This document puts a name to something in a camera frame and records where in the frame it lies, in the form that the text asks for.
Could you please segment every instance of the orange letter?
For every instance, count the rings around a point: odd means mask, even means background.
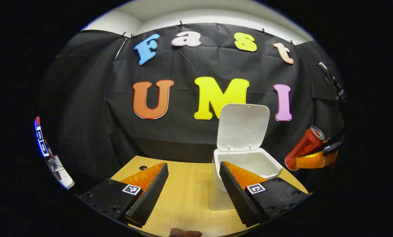
[[[293,64],[295,62],[292,58],[290,58],[287,55],[287,53],[290,53],[290,50],[288,48],[286,48],[282,43],[277,42],[273,45],[274,45],[274,47],[276,47],[278,49],[278,52],[280,53],[280,56],[284,60],[284,62],[290,63],[290,64]]]
[[[169,90],[173,85],[172,80],[161,80],[156,83],[159,87],[159,104],[154,109],[147,108],[147,90],[151,87],[151,82],[141,81],[132,87],[134,94],[134,111],[138,117],[143,119],[158,119],[168,110]]]

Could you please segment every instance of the white ceiling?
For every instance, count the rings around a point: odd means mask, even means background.
[[[313,40],[305,30],[267,6],[252,0],[135,0],[115,10],[125,12],[141,22],[192,9],[225,9],[258,16],[280,24],[287,29]]]

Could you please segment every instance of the white wall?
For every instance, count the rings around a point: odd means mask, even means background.
[[[222,23],[244,26],[255,30],[261,30],[278,36],[286,40],[293,40],[294,43],[303,43],[312,39],[306,39],[303,36],[285,28],[282,25],[272,21],[249,15],[243,12],[236,12],[223,9],[194,9],[182,12],[160,16],[152,20],[144,22],[136,34],[147,32],[162,27],[179,25],[180,21],[186,23]]]
[[[113,10],[91,22],[85,30],[105,30],[120,35],[126,31],[127,33],[125,35],[130,36],[131,34],[138,35],[162,27],[179,25],[180,20],[184,24],[222,23],[249,27],[256,30],[264,28],[265,32],[285,40],[292,40],[294,43],[303,43],[313,40],[307,33],[301,36],[301,34],[273,21],[243,12],[224,9],[193,9],[174,12],[153,18],[146,22],[141,22],[125,12]],[[284,23],[287,26],[291,24],[289,21]]]
[[[136,35],[141,21],[120,11],[110,11],[92,21],[85,30],[105,30],[117,34],[127,32],[125,36]]]

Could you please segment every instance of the can lid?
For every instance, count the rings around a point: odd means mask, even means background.
[[[317,128],[315,126],[311,126],[311,131],[321,141],[324,141],[326,139],[323,132],[321,132],[321,130],[319,128]]]

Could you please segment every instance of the black cloth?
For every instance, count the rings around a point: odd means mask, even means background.
[[[173,46],[183,31],[201,34],[198,47]],[[255,52],[237,49],[234,34],[254,37]],[[139,65],[134,47],[157,33],[155,57]],[[281,58],[274,43],[281,42],[294,59]],[[249,81],[246,103],[265,105],[271,114],[261,148],[285,167],[284,157],[311,126],[326,137],[343,127],[337,93],[318,65],[333,75],[335,63],[314,41],[298,46],[270,34],[228,24],[198,23],[152,30],[126,39],[120,35],[85,30],[74,36],[51,64],[40,95],[43,136],[84,192],[111,177],[134,156],[203,162],[213,160],[219,120],[197,120],[199,87],[195,79],[213,77],[224,93],[234,78]],[[167,112],[158,119],[142,119],[133,110],[136,82],[149,81],[147,107],[158,104],[156,82],[173,80]],[[289,93],[290,121],[277,121],[278,97],[273,86],[285,84]],[[293,175],[308,190],[322,170],[299,170]]]

